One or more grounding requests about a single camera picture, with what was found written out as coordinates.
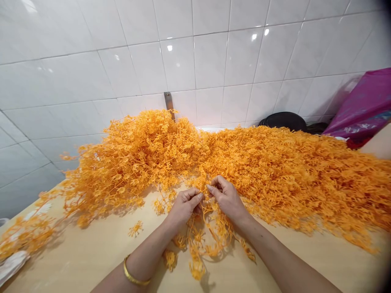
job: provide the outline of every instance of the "table surface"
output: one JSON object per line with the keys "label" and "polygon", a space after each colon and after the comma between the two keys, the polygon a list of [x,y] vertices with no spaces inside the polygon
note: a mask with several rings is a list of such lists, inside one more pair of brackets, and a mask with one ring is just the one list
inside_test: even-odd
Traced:
{"label": "table surface", "polygon": [[[145,206],[123,217],[111,215],[95,220],[86,229],[70,224],[45,250],[29,260],[0,292],[89,292],[123,258],[132,252],[166,217],[157,216],[152,202],[158,192],[150,193]],[[33,210],[33,205],[19,214]],[[49,215],[60,218],[62,200],[53,201]],[[12,219],[0,228],[3,233],[14,222]],[[143,231],[129,237],[128,231],[138,220]],[[373,235],[380,253],[371,255],[329,233],[315,233],[308,237],[281,226],[270,226],[260,221],[283,244],[309,265],[323,274],[343,292],[372,292],[381,284],[381,275],[389,260],[389,236],[383,232]],[[189,271],[190,255],[180,252],[173,272],[160,261],[150,284],[151,292],[280,292],[269,271],[257,255],[257,264],[251,262],[236,242],[232,252],[219,262],[206,261],[209,277],[195,281]]]}

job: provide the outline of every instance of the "gold bangle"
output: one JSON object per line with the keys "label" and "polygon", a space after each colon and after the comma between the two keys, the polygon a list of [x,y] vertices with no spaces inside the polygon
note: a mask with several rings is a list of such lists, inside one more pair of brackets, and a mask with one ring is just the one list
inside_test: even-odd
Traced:
{"label": "gold bangle", "polygon": [[151,279],[149,279],[148,281],[139,281],[139,280],[136,280],[131,274],[129,274],[129,272],[127,271],[127,268],[126,268],[126,260],[127,258],[129,257],[129,255],[127,257],[125,257],[125,259],[123,260],[123,272],[125,273],[125,276],[127,277],[127,279],[132,282],[133,284],[136,284],[136,285],[139,285],[139,286],[147,286],[149,284],[149,282],[151,281]]}

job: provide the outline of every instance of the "pink plastic bag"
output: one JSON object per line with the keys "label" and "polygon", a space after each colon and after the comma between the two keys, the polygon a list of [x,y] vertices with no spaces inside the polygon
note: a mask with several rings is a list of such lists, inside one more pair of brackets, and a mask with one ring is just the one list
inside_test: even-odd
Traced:
{"label": "pink plastic bag", "polygon": [[346,97],[323,135],[361,140],[391,118],[391,68],[368,71]]}

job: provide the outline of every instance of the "pile of orange plastic flowers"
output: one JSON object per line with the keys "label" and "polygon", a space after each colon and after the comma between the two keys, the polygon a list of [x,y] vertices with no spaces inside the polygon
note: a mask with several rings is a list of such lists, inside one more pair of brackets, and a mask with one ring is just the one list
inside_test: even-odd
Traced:
{"label": "pile of orange plastic flowers", "polygon": [[[369,252],[368,228],[391,231],[391,162],[350,150],[335,138],[267,127],[207,133],[186,118],[173,121],[166,110],[113,121],[105,132],[102,143],[79,148],[78,169],[66,172],[61,188],[41,194],[38,206],[63,197],[63,219],[77,214],[78,225],[86,227],[98,217],[142,207],[144,191],[155,186],[162,197],[154,209],[164,214],[179,183],[206,192],[211,178],[222,175],[235,185],[249,212],[267,223],[308,235],[327,229]],[[18,219],[2,236],[0,260],[21,249],[36,251],[53,238],[63,219]],[[200,221],[214,243],[204,240]],[[255,261],[213,199],[188,226],[187,234],[173,242],[189,248],[195,279],[206,272],[204,259],[218,259],[235,239]],[[164,255],[172,270],[177,256],[172,251]]]}

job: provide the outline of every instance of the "hand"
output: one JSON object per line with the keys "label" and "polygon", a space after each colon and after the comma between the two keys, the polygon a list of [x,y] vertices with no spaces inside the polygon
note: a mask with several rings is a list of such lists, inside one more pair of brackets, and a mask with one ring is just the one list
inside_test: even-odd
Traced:
{"label": "hand", "polygon": [[212,179],[211,185],[206,185],[211,193],[209,197],[215,197],[223,213],[230,218],[231,221],[238,221],[251,216],[240,199],[235,186],[228,182],[221,175]]}
{"label": "hand", "polygon": [[167,219],[177,223],[178,225],[185,224],[191,217],[193,212],[201,213],[201,202],[205,199],[204,194],[197,188],[190,188],[179,192]]}

